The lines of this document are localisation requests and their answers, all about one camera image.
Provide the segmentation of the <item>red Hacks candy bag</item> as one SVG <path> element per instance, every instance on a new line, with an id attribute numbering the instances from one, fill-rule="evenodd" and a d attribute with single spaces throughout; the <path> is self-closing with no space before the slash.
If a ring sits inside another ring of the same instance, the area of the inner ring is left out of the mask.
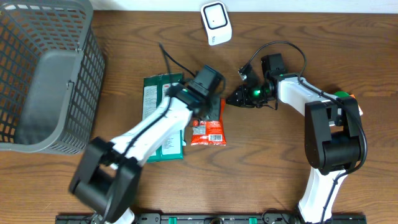
<path id="1" fill-rule="evenodd" d="M 225 99 L 218 99 L 213 105 L 207 120 L 194 120 L 192 124 L 191 145 L 225 146 L 226 138 L 223 128 L 223 111 Z"/>

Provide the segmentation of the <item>green 3M gloves pack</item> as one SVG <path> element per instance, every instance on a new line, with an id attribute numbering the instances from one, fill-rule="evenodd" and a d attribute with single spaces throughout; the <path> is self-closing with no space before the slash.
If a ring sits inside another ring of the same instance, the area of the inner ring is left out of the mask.
<path id="1" fill-rule="evenodd" d="M 170 82 L 173 81 L 172 84 L 176 85 L 182 79 L 182 73 L 144 78 L 142 119 L 146 119 L 160 105 L 170 87 Z M 183 129 L 171 135 L 147 161 L 161 162 L 183 159 L 183 147 L 186 145 L 184 135 L 185 131 Z"/>

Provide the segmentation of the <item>green lid jar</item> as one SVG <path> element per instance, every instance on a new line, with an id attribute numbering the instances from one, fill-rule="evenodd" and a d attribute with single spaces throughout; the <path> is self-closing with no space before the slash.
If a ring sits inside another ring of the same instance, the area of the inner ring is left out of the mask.
<path id="1" fill-rule="evenodd" d="M 339 98 L 344 98 L 344 97 L 350 96 L 350 94 L 345 92 L 345 91 L 337 91 L 337 92 L 334 93 L 334 95 L 339 97 Z"/>

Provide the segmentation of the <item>small orange carton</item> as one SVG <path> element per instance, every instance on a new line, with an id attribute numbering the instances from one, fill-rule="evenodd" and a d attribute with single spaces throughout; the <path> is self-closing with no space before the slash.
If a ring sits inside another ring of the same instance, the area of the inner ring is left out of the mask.
<path id="1" fill-rule="evenodd" d="M 350 94 L 350 96 L 353 98 L 356 98 L 354 94 Z M 364 113 L 363 113 L 361 107 L 359 106 L 359 104 L 358 104 L 358 110 L 359 110 L 359 115 L 362 116 Z"/>

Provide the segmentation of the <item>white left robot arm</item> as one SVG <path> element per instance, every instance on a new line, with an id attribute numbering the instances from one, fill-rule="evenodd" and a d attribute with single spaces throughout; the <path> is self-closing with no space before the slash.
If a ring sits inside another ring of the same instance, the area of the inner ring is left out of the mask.
<path id="1" fill-rule="evenodd" d="M 217 97 L 193 82 L 172 85 L 156 110 L 134 128 L 109 142 L 97 137 L 87 145 L 69 191 L 101 223 L 116 223 L 136 196 L 148 158 L 193 117 L 206 116 Z"/>

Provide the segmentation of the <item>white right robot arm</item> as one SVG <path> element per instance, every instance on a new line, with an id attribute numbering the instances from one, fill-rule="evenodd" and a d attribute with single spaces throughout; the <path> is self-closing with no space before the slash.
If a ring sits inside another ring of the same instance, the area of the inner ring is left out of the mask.
<path id="1" fill-rule="evenodd" d="M 269 101 L 290 105 L 305 118 L 304 148 L 311 171 L 298 214 L 290 222 L 326 223 L 342 182 L 367 156 L 358 102 L 325 93 L 296 73 L 268 75 L 263 85 L 247 81 L 226 99 L 240 108 L 262 108 Z"/>

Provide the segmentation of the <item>white barcode scanner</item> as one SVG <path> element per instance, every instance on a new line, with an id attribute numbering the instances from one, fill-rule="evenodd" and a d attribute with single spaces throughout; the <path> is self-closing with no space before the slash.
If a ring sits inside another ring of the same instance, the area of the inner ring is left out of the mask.
<path id="1" fill-rule="evenodd" d="M 210 46 L 228 42 L 232 38 L 232 25 L 226 6 L 221 1 L 210 2 L 201 7 L 201 20 Z"/>

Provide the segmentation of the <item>grey plastic mesh basket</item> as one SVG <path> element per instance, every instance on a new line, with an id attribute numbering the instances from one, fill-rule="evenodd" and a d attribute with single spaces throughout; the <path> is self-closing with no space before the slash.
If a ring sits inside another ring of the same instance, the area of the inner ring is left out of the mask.
<path id="1" fill-rule="evenodd" d="M 78 154 L 105 60 L 88 0 L 1 2 L 1 150 Z"/>

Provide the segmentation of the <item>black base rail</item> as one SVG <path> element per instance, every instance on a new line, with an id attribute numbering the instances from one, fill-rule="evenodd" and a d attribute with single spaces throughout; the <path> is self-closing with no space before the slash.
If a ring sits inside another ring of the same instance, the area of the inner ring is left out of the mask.
<path id="1" fill-rule="evenodd" d="M 100 217 L 92 215 L 57 215 L 55 224 L 89 224 L 100 223 Z M 158 213 L 138 214 L 133 221 L 122 223 L 133 224 L 285 224 L 304 223 L 298 216 L 282 213 L 266 213 L 265 215 L 161 215 Z M 367 224 L 365 215 L 332 215 L 324 223 L 335 224 Z"/>

